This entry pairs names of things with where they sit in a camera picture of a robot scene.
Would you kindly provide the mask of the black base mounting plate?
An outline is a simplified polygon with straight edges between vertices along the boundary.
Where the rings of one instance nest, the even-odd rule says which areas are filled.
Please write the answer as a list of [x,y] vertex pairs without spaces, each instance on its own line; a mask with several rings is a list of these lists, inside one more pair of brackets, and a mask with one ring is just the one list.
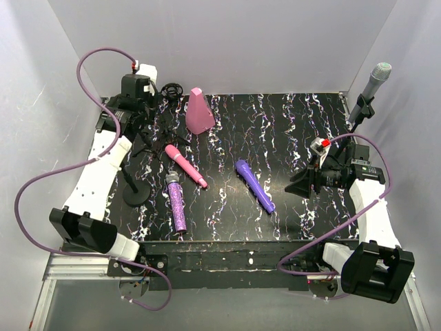
[[146,241],[141,262],[158,268],[173,289],[286,288],[337,295],[338,277],[318,276],[318,248],[312,247],[285,266],[305,271],[294,276],[277,270],[277,263],[305,241]]

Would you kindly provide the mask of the black clip mic stand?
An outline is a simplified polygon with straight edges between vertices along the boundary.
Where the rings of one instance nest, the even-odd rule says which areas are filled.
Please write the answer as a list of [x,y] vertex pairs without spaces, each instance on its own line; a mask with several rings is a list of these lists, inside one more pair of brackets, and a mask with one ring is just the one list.
[[126,182],[123,190],[124,202],[133,208],[144,205],[150,197],[151,185],[147,181],[134,179],[125,169],[125,166],[121,167],[121,172]]

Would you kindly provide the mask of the black folding tripod stand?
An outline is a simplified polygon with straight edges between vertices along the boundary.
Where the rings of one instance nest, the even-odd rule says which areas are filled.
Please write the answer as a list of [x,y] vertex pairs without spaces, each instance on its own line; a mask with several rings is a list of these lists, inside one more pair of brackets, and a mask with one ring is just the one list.
[[173,146],[190,146],[191,143],[179,135],[175,129],[166,121],[162,114],[159,115],[158,120],[158,132],[156,133],[156,140],[152,138],[152,133],[150,130],[145,129],[139,132],[141,141],[144,143],[143,147],[136,152],[132,153],[132,158],[136,158],[141,153],[151,154],[160,163],[161,154],[165,151],[168,145]]

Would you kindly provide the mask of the black round-base mic stand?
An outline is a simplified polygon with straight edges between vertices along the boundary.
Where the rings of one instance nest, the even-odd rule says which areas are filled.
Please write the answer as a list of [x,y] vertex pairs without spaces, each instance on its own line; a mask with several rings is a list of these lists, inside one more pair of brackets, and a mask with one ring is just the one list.
[[[353,126],[352,126],[352,129],[351,129],[350,133],[354,133],[356,131],[356,128],[365,119],[370,119],[375,114],[375,111],[371,107],[371,102],[372,101],[373,101],[373,97],[371,99],[369,99],[369,100],[366,100],[366,98],[362,94],[359,94],[357,102],[356,102],[356,106],[359,107],[359,111],[356,112],[355,110],[353,110],[353,112],[351,113],[351,115],[353,115],[354,113],[356,113],[356,115],[355,115],[355,117],[353,119]],[[340,158],[340,155],[345,150],[345,148],[349,145],[350,141],[351,141],[351,137],[345,137],[342,140],[342,143],[341,143],[340,147],[337,149],[337,151],[336,151],[336,153],[334,155],[335,158],[337,158],[337,159]]]

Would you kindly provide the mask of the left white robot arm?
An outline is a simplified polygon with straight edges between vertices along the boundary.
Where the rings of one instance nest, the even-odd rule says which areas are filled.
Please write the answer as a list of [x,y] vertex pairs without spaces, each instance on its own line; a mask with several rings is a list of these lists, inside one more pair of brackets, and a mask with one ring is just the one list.
[[[78,183],[61,209],[53,209],[49,220],[65,242],[111,257],[135,261],[140,245],[104,221],[107,197],[134,140],[155,115],[157,70],[141,65],[121,79],[121,93],[106,103],[96,124],[89,158],[98,161],[84,167]],[[100,154],[111,144],[104,157]]]

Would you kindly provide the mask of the pink metronome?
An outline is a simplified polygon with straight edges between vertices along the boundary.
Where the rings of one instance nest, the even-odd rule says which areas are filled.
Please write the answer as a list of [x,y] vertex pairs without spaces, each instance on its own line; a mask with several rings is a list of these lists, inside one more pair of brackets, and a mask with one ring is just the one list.
[[193,88],[189,94],[185,124],[192,134],[201,134],[215,126],[214,115],[204,92]]

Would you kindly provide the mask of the purple glitter microphone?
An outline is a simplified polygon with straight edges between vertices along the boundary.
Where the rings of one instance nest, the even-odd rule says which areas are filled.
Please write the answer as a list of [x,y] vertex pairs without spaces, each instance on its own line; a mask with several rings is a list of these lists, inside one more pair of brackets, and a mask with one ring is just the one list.
[[175,171],[169,171],[165,176],[165,180],[172,207],[175,230],[180,234],[185,233],[187,231],[187,226],[185,222],[182,187],[179,183],[179,175]]

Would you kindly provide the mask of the purple plastic microphone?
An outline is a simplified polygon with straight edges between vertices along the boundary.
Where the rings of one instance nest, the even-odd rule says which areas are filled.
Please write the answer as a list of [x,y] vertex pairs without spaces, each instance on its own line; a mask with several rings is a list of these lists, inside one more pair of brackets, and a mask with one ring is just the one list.
[[239,175],[245,180],[246,184],[254,193],[255,197],[258,199],[265,211],[268,214],[272,214],[275,210],[275,206],[264,191],[263,187],[259,184],[258,179],[251,171],[248,163],[243,160],[238,160],[235,163],[235,168],[237,173],[239,173]]

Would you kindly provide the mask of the silver microphone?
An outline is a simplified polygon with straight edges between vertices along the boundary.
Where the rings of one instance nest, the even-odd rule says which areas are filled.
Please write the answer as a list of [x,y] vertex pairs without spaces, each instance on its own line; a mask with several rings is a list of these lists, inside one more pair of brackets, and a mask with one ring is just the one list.
[[[360,93],[359,97],[362,97],[366,101],[366,103],[372,101],[379,87],[390,77],[391,71],[392,65],[390,63],[378,63],[371,71],[368,83],[366,84],[364,90]],[[350,123],[355,123],[356,117],[361,112],[361,108],[361,102],[356,101],[356,104],[353,107],[351,114],[349,115]]]

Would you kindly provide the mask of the pink microphone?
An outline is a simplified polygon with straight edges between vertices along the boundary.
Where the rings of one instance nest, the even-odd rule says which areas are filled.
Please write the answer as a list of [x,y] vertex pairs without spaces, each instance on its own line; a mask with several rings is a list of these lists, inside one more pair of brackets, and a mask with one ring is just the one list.
[[177,163],[186,174],[202,188],[207,188],[208,184],[203,176],[196,170],[196,168],[181,154],[181,152],[172,144],[165,147],[165,152],[170,159]]

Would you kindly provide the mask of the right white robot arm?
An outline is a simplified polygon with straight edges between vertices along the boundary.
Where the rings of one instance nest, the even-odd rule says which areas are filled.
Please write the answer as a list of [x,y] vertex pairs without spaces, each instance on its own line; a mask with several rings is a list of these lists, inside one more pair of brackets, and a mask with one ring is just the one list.
[[387,190],[384,172],[369,162],[368,146],[350,143],[335,155],[326,155],[325,143],[312,144],[316,155],[290,179],[285,192],[308,199],[321,188],[346,189],[356,212],[358,246],[352,249],[330,235],[324,236],[295,252],[300,257],[307,249],[313,249],[307,260],[291,271],[299,275],[340,275],[344,293],[395,303],[415,260],[393,232],[383,199]]

